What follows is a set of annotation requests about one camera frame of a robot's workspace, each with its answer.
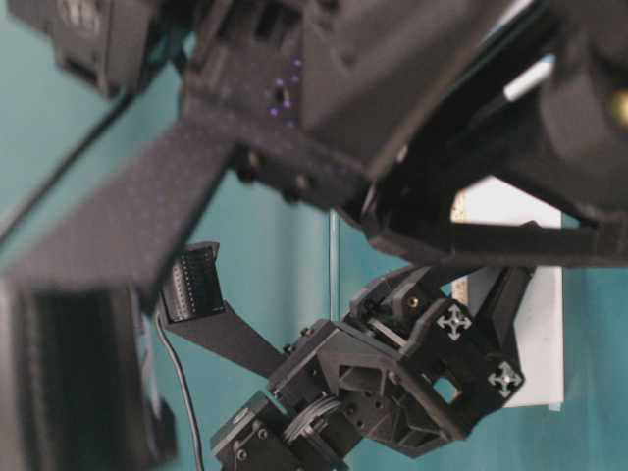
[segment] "teal wall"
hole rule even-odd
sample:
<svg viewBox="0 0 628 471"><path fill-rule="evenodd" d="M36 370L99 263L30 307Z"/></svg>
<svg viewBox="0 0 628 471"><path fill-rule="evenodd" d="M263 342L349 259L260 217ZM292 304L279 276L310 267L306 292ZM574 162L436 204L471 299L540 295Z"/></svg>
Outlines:
<svg viewBox="0 0 628 471"><path fill-rule="evenodd" d="M108 104L52 65L50 46L0 14L0 213L19 201ZM123 164L176 116L178 81L168 71L55 190L0 253L17 256L87 191ZM194 234L222 244L219 271L225 297L255 329L281 347L298 331L329 315L327 215L288 207L275 193L242 186L229 176ZM361 234L341 226L340 312L364 283L400 262L375 253ZM628 273L565 274L567 401L560 413L546 408L505 410L485 420L466 443L413 462L380 446L362 444L349 458L359 471L622 470L628 424L624 368ZM185 341L181 354L206 445L263 382ZM158 348L162 391L179 418L179 458L163 471L189 471L193 457L179 386Z"/></svg>

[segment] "bolt head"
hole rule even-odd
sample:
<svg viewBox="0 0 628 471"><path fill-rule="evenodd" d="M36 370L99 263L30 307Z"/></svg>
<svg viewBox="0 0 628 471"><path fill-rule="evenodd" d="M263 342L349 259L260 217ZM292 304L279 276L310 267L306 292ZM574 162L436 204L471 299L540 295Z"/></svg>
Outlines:
<svg viewBox="0 0 628 471"><path fill-rule="evenodd" d="M408 306L411 309L416 309L417 307L419 307L420 301L418 297L412 296L408 298Z"/></svg>

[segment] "white box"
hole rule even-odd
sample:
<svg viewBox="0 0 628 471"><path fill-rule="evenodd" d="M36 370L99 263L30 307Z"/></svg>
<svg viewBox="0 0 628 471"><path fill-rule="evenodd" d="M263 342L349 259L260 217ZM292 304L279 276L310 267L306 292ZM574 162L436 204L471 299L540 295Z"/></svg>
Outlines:
<svg viewBox="0 0 628 471"><path fill-rule="evenodd" d="M559 228L561 214L546 203L494 178L461 193L454 211L456 221L518 226L536 221ZM454 296L474 304L486 286L466 282L454 287ZM564 401L562 270L539 268L529 285L515 321L521 367L526 384L506 405L550 405Z"/></svg>

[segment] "screw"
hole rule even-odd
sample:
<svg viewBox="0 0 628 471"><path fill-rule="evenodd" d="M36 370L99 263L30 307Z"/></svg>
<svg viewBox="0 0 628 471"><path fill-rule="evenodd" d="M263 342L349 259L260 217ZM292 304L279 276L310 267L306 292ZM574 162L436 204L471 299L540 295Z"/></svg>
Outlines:
<svg viewBox="0 0 628 471"><path fill-rule="evenodd" d="M307 191L312 186L310 179L307 176L300 174L296 177L296 187L299 191Z"/></svg>
<svg viewBox="0 0 628 471"><path fill-rule="evenodd" d="M259 169L262 166L262 159L254 150L248 151L248 165L253 169Z"/></svg>
<svg viewBox="0 0 628 471"><path fill-rule="evenodd" d="M615 120L628 128L628 90L621 90L612 97L611 111Z"/></svg>
<svg viewBox="0 0 628 471"><path fill-rule="evenodd" d="M418 297L410 297L408 298L408 306L410 306L410 308L412 309L416 309L417 307L419 307L419 298Z"/></svg>
<svg viewBox="0 0 628 471"><path fill-rule="evenodd" d="M399 376L394 371L389 371L389 380L391 380L396 385L399 384Z"/></svg>

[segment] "robotic arm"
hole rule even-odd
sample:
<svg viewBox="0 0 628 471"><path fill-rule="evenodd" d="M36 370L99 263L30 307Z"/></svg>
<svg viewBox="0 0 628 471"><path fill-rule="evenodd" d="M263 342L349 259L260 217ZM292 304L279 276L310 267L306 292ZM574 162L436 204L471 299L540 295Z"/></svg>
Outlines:
<svg viewBox="0 0 628 471"><path fill-rule="evenodd" d="M69 313L130 326L157 305L168 329L269 378L274 399L255 396L213 441L227 469L342 468L364 437L411 456L464 438L523 382L512 319L532 270L504 268L475 315L440 287L464 267L628 261L628 193L618 190L628 170L628 7L600 0L591 15L590 3L533 1L495 32L508 0L9 0L11 13L50 37L58 64L104 96L138 95L170 62L183 86L177 122L2 274L0 315L13 343L3 342L11 354L1 356L15 359L3 371L17 378L26 351L57 348L72 331ZM506 100L504 87L548 54L551 77ZM342 322L317 324L286 355L227 303L209 302L216 291L183 307L172 267L229 169L288 202L334 208L377 249L433 268L375 282ZM455 195L486 176L578 227L452 222ZM199 310L206 303L216 310ZM38 330L21 312L52 313L66 327ZM126 353L110 366L129 364L132 348L118 343L138 341L128 330L111 328L117 340L103 351ZM266 354L237 352L234 339ZM86 364L76 351L64 355ZM19 393L2 394L4 410L17 410L3 423L19 430L5 445L14 452L24 437L42 439L12 467L48 459L82 469L71 441L53 440L63 434L50 432L50 409L37 409L68 386L43 376L49 369L29 371ZM435 392L442 377L459 392L453 401ZM155 427L161 417L168 429L168 414L142 400L138 370L125 378L107 383L102 406L133 384L124 404L152 412L112 422L106 441L92 443L122 450L97 455L112 465L143 468L168 454L156 444L172 441ZM84 392L84 382L73 384ZM133 440L116 448L127 430Z"/></svg>
<svg viewBox="0 0 628 471"><path fill-rule="evenodd" d="M477 313L441 291L477 269L389 273L360 291L341 322L304 329L280 355L222 300L216 248L183 254L157 315L268 378L270 397L257 393L211 440L225 470L347 469L343 459L362 439L416 458L465 439L523 386L513 322L532 269L503 269Z"/></svg>

